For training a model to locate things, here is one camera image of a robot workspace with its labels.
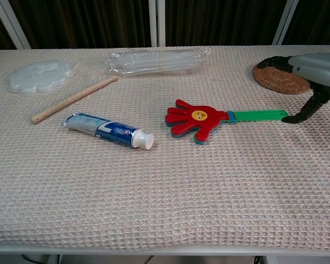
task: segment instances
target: toothpaste tube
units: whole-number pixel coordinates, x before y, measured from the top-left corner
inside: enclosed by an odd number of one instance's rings
[[[142,130],[132,126],[89,114],[73,114],[66,119],[63,126],[101,139],[111,140],[130,147],[142,147],[146,150],[149,150],[154,142],[153,134],[145,134]]]

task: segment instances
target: waffle-weave tablecloth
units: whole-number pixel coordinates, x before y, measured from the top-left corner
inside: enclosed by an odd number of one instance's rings
[[[171,50],[183,47],[160,48]],[[225,124],[204,146],[171,137],[164,118],[180,98],[223,111],[296,113],[311,92],[257,84],[271,56],[330,46],[212,47],[192,74],[121,77],[37,125],[30,117],[109,77],[123,49],[0,51],[0,244],[141,250],[177,244],[330,251],[330,102],[308,121]],[[53,93],[7,91],[8,75],[59,59],[75,71]],[[154,133],[149,151],[61,126],[81,111]]]

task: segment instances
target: woven rattan coaster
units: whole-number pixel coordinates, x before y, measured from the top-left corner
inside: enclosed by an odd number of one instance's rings
[[[307,80],[274,67],[258,69],[257,66],[254,66],[252,75],[260,85],[282,94],[299,95],[310,89]]]

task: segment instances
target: toothpaste cap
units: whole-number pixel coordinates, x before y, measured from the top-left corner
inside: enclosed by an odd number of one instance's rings
[[[141,147],[143,149],[149,150],[154,142],[153,134],[146,134],[142,130],[138,129],[135,132],[133,138],[133,147]]]

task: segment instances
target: wooden dowel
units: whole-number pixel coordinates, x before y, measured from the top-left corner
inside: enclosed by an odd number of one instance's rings
[[[105,81],[101,81],[98,84],[94,84],[93,86],[90,86],[87,89],[84,89],[83,91],[80,91],[76,93],[75,95],[72,95],[71,97],[67,98],[66,100],[55,104],[54,106],[50,107],[49,109],[46,109],[44,112],[41,112],[40,114],[35,115],[31,118],[31,121],[33,124],[37,124],[40,121],[44,120],[48,116],[51,116],[53,113],[56,113],[57,111],[61,110],[62,108],[74,103],[77,100],[80,100],[81,98],[91,94],[92,92],[95,92],[99,90],[100,88],[103,88],[104,86],[108,85],[109,83],[112,83],[113,81],[118,80],[117,76],[113,76]]]

